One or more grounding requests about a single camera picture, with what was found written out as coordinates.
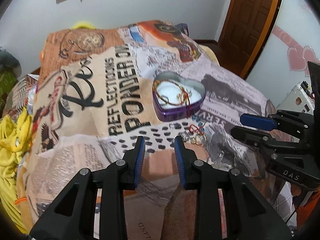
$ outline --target bracelet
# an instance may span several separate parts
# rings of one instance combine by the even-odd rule
[[[180,90],[181,93],[177,95],[177,98],[180,99],[180,103],[176,104],[176,103],[171,103],[169,102],[169,100],[165,99],[163,96],[161,96],[157,90],[158,86],[161,84],[161,82],[169,82],[172,83],[174,85],[176,85]],[[187,104],[187,102],[189,102],[190,104],[190,100],[189,100],[189,96],[192,95],[191,91],[188,93],[184,87],[180,86],[179,84],[177,84],[174,81],[168,80],[168,79],[163,79],[163,80],[155,80],[152,86],[152,90],[155,92],[156,96],[161,99],[162,101],[164,101],[166,104],[172,105],[172,106],[180,106],[183,105],[184,103]]]

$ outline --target pink heart wall decal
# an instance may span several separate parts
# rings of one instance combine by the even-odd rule
[[[307,61],[298,54],[296,48],[290,47],[288,49],[288,60],[291,71],[304,71],[307,68]]]
[[[303,57],[306,59],[306,62],[311,61],[311,62],[320,63],[320,60],[316,58],[316,54],[310,46],[305,46],[303,48],[302,54],[303,54]],[[306,77],[310,77],[308,68],[305,69],[305,75]]]

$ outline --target bed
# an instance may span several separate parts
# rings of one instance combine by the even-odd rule
[[[196,194],[179,185],[172,142],[196,123],[191,118],[165,123],[156,117],[151,87],[154,77],[166,71],[192,77],[206,88],[196,113],[205,123],[206,141],[201,146],[187,142],[186,147],[215,168],[237,167],[270,203],[275,201],[282,182],[265,171],[257,149],[230,135],[233,126],[241,125],[241,114],[266,116],[276,111],[274,106],[172,23],[153,20],[112,30],[51,33],[40,58],[32,149],[17,177],[27,230],[81,168],[105,168],[142,135],[142,180],[124,197],[128,236],[141,238],[141,228],[146,228],[152,239],[192,238]],[[272,136],[291,140],[282,133]],[[98,192],[95,237],[100,196]]]

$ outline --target jewelry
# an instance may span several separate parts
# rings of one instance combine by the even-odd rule
[[[166,103],[164,103],[164,104],[161,104],[160,102],[159,102],[159,105],[161,105],[161,106],[165,106],[166,105]]]
[[[182,141],[186,142],[190,139],[190,136],[188,135],[187,132],[180,132],[178,133],[178,135],[180,135],[182,137]]]
[[[199,127],[197,127],[196,125],[192,124],[192,125],[189,126],[189,132],[192,132],[192,133],[197,132],[197,133],[203,135],[204,134],[204,125],[205,125],[205,123],[203,124],[200,121],[198,121],[197,123],[198,123]]]
[[[204,134],[197,133],[196,136],[190,139],[190,141],[192,144],[203,145],[206,139],[207,138],[205,137]]]
[[[179,87],[179,89],[181,90],[181,93],[179,93],[177,95],[177,98],[180,99],[180,103],[171,103],[169,102],[169,100],[165,99],[163,96],[161,96],[157,90],[157,87],[161,84],[161,82],[169,82],[172,83],[174,85],[176,85],[177,87]],[[190,105],[190,99],[189,99],[189,94],[188,92],[185,90],[184,87],[180,86],[179,84],[177,84],[174,81],[171,81],[169,79],[163,79],[163,80],[155,80],[152,86],[152,90],[155,92],[156,96],[161,99],[162,101],[164,101],[166,104],[172,105],[172,106],[182,106],[183,104],[187,105],[187,102],[189,102]]]

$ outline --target gray plush toy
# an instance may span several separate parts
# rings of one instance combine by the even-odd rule
[[[15,68],[19,66],[19,61],[6,50],[0,49],[0,70],[4,67]]]

